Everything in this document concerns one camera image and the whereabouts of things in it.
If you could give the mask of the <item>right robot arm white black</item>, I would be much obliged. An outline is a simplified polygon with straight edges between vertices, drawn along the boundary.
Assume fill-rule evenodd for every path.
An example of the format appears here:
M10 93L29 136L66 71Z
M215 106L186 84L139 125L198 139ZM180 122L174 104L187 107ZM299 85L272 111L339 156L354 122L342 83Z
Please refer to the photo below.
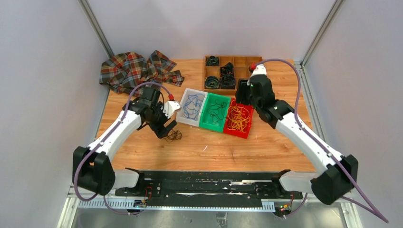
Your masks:
M326 205L354 188L358 160L344 156L318 137L286 101L274 97L271 81L266 75L240 79L235 93L236 103L251 105L261 120L289 138L314 165L315 173L283 170L272 178L272 193L284 198L291 191L314 194Z

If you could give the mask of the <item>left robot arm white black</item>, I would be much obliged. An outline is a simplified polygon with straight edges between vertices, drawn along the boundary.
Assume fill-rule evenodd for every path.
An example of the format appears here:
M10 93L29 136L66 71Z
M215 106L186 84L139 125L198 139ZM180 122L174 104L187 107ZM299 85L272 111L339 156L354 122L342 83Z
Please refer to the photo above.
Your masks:
M134 196L145 192L144 173L132 168L114 170L112 160L134 132L149 126L162 139L176 126L171 117L181 109L181 105L168 93L168 100L160 101L161 92L153 88L153 83L142 83L135 87L130 96L141 87L140 97L128 99L113 124L94 142L86 147L78 146L73 152L72 182L78 198L85 201L79 188L86 189L95 196L107 195L111 190L127 188Z

